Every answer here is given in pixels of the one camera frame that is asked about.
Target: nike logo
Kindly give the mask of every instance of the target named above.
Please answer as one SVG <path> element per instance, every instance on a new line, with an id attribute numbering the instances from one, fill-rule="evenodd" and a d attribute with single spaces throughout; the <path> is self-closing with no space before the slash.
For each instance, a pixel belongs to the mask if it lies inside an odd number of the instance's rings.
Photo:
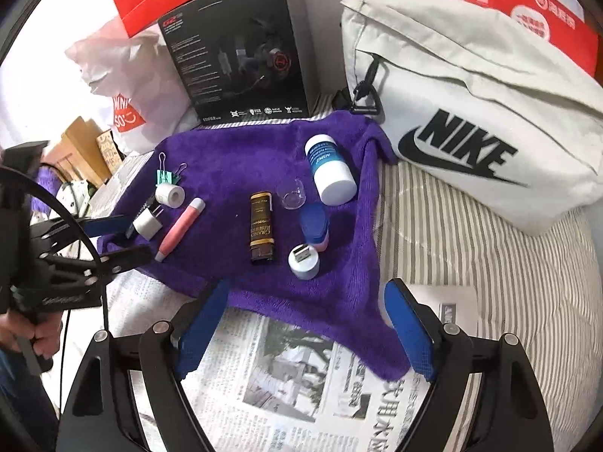
<path id="1" fill-rule="evenodd" d="M 496 175 L 496 172 L 491 169 L 493 164 L 504 165 L 507 160 L 503 155 L 513 157 L 517 153 L 516 148 L 496 136 L 488 135 L 487 131 L 477 128 L 468 121 L 455 116 L 451 119 L 449 117 L 450 114 L 448 112 L 438 110 L 429 124 L 418 134 L 418 137 L 415 136 L 417 135 L 417 131 L 421 129 L 420 127 L 408 131 L 398 143 L 400 155 L 406 158 L 406 160 L 412 161 L 412 163 L 423 166 L 526 187 L 526 185 L 520 182 Z M 465 164 L 431 156 L 419 149 L 417 140 L 428 146 L 436 147 Z M 482 150 L 492 145 L 494 147 L 491 151 L 479 160 Z"/>

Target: brown and gold tube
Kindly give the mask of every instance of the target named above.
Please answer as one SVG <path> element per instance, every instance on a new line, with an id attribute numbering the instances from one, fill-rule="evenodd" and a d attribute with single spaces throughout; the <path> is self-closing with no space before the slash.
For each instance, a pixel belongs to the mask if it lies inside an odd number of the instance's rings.
<path id="1" fill-rule="evenodd" d="M 258 192 L 251 196 L 251 263 L 260 264 L 274 259 L 272 235 L 272 194 Z"/>

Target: blue label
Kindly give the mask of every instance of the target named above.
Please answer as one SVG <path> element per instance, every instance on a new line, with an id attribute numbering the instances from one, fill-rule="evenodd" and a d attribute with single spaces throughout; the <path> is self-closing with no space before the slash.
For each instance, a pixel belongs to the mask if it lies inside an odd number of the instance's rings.
<path id="1" fill-rule="evenodd" d="M 308 160 L 310 161 L 310 168 L 312 174 L 316 173 L 323 164 L 330 161 L 343 161 L 343 158 L 337 151 L 337 146 L 330 141 L 323 141 L 322 143 L 316 143 L 308 151 Z"/>

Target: nike swoosh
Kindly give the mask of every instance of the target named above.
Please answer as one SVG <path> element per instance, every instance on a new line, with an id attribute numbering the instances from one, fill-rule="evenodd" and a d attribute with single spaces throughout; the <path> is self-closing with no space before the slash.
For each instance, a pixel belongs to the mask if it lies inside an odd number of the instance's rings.
<path id="1" fill-rule="evenodd" d="M 423 166 L 432 166 L 434 168 L 440 168 L 442 170 L 465 173 L 466 175 L 478 176 L 480 178 L 486 178 L 489 180 L 496 180 L 508 184 L 519 185 L 520 187 L 526 187 L 526 185 L 522 183 L 514 182 L 513 180 L 496 176 L 490 171 L 479 172 L 476 171 L 474 168 L 471 168 L 470 166 L 454 163 L 453 161 L 443 160 L 442 158 L 436 158 L 434 156 L 430 156 L 424 153 L 423 151 L 418 149 L 417 144 L 415 144 L 415 134 L 418 129 L 420 128 L 414 128 L 412 129 L 412 131 L 408 131 L 398 143 L 398 151 L 404 158 L 406 158 L 406 160 L 412 161 L 412 163 L 418 163 Z"/>

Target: white bottle with blue label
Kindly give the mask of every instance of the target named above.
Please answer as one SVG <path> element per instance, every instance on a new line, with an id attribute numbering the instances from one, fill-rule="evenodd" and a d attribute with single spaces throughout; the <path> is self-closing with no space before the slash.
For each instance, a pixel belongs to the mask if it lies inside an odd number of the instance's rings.
<path id="1" fill-rule="evenodd" d="M 317 134 L 311 137 L 306 143 L 306 156 L 323 204 L 336 206 L 352 200 L 358 187 L 331 136 Z"/>

